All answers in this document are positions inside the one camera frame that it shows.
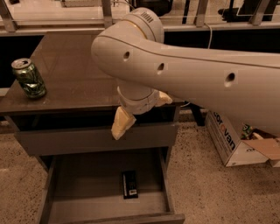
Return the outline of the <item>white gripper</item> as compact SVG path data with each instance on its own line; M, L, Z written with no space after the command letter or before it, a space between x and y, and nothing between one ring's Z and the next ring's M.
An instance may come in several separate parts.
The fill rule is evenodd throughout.
M136 118L133 115L141 115L155 106L161 107L172 103L172 98L168 94L158 90L153 90L151 94L139 100L132 100L124 96L119 87L117 88L117 93L121 106L115 112L115 119L111 128L111 133L115 140L119 140L135 123Z

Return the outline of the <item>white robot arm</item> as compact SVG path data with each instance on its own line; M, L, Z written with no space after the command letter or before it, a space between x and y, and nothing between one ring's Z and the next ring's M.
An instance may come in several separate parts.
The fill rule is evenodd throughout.
M94 63L120 80L280 134L279 54L178 47L164 36L158 16L138 8L94 39Z

